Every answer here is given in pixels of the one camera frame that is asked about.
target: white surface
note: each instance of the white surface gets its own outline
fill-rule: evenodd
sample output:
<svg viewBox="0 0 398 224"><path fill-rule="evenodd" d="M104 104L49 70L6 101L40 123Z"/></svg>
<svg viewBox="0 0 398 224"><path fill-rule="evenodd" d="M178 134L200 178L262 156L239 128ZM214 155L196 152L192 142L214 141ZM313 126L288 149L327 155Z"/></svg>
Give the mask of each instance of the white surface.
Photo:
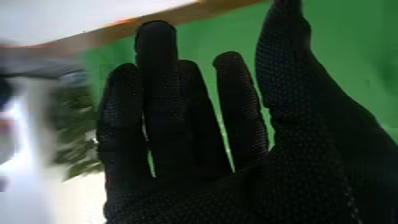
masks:
<svg viewBox="0 0 398 224"><path fill-rule="evenodd" d="M104 175L65 180L65 170L49 166L56 135L47 125L49 91L54 81L18 79L22 94L8 116L17 120L18 154L0 166L9 185L0 193L2 224L102 224Z"/></svg>
<svg viewBox="0 0 398 224"><path fill-rule="evenodd" d="M18 46L43 44L192 2L196 0L0 1L0 39Z"/></svg>

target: gloved hand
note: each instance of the gloved hand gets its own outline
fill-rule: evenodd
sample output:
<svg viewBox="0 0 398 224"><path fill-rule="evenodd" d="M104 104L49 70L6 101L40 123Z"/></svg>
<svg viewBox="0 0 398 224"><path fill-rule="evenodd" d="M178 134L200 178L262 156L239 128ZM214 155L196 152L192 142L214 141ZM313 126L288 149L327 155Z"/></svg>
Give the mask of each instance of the gloved hand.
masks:
<svg viewBox="0 0 398 224"><path fill-rule="evenodd" d="M100 108L109 223L398 222L397 144L331 79L310 36L301 1L276 1L256 52L271 151L244 59L235 52L216 59L233 173L200 68L178 60L176 30L162 21L143 25L137 66L114 70Z"/></svg>

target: green background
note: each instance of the green background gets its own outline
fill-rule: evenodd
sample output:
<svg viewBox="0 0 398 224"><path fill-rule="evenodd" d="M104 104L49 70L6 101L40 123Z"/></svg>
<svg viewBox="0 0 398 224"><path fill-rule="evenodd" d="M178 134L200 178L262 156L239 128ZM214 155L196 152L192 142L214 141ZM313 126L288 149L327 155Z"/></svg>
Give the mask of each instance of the green background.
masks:
<svg viewBox="0 0 398 224"><path fill-rule="evenodd" d="M219 113L216 56L239 51L255 71L255 49L271 2L178 27L180 58L201 66ZM304 0L313 50L349 95L398 140L398 1ZM112 69L134 62L134 37L82 53L96 102Z"/></svg>

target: black fabric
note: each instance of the black fabric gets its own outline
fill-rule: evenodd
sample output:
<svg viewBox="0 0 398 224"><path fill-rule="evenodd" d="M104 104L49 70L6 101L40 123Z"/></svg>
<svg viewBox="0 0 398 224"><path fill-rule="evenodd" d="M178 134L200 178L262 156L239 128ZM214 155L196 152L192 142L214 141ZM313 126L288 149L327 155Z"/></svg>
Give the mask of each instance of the black fabric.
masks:
<svg viewBox="0 0 398 224"><path fill-rule="evenodd" d="M11 100L13 92L15 92L13 86L6 81L6 79L0 78L0 111L4 110L8 102Z"/></svg>
<svg viewBox="0 0 398 224"><path fill-rule="evenodd" d="M301 1L279 0L256 52L271 151L244 59L230 52L216 60L233 173L200 67L178 60L176 30L162 21L141 27L137 67L121 65L111 74L100 108L111 224L398 222L398 147L331 79L310 37Z"/></svg>

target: white ceiling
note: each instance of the white ceiling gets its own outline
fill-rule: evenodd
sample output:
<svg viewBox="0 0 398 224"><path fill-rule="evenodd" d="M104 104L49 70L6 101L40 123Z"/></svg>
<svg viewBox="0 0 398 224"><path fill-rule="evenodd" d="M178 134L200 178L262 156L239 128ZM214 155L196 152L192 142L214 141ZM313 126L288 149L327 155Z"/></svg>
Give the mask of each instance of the white ceiling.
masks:
<svg viewBox="0 0 398 224"><path fill-rule="evenodd" d="M196 0L0 0L0 41L43 44Z"/></svg>

